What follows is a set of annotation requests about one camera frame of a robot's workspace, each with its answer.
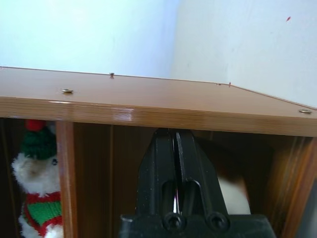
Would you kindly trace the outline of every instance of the red and green scarf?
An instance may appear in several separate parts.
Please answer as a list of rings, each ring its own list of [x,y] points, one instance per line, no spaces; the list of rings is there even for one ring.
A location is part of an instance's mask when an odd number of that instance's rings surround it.
[[[39,197],[27,194],[22,216],[41,236],[45,236],[48,225],[62,225],[60,192]]]

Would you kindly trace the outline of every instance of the screw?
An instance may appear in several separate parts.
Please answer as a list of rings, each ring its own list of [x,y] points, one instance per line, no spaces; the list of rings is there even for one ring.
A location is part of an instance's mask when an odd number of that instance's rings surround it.
[[[213,229],[214,231],[217,231],[217,232],[218,231],[223,232],[229,228],[228,219],[219,212],[212,213],[208,217],[207,223],[211,229]]]
[[[307,110],[307,109],[300,109],[300,110],[298,110],[300,113],[306,113],[306,114],[310,114],[310,113],[312,113],[312,111],[311,110]]]
[[[67,89],[67,88],[63,89],[62,91],[63,93],[69,93],[69,94],[73,93],[73,90]]]
[[[185,228],[186,220],[178,213],[168,213],[163,219],[163,225],[170,232],[179,232]]]

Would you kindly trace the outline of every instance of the black tool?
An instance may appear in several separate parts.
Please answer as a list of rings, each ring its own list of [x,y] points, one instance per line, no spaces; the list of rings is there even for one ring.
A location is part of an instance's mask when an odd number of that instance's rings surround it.
[[[217,174],[189,130],[158,129],[120,238],[275,238],[264,215],[228,215]]]

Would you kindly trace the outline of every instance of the stuffed toy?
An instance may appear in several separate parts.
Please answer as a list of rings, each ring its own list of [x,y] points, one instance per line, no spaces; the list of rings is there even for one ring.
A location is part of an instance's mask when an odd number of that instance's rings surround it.
[[[54,131],[42,120],[26,120],[21,152],[12,163],[26,192],[19,222],[25,238],[63,238]]]

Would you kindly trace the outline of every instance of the wooden shelf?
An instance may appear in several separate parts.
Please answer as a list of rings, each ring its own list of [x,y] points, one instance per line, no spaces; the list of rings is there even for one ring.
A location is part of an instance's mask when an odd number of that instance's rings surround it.
[[[241,176],[252,213],[266,215],[277,237],[295,237],[316,179],[316,108],[227,84],[3,67],[0,208],[11,237],[23,200],[10,176],[22,119],[56,122],[65,238],[116,237],[119,215],[134,213],[138,167],[157,127],[193,130],[218,175]]]
[[[3,67],[0,85],[6,118],[317,136],[316,109],[226,84]]]

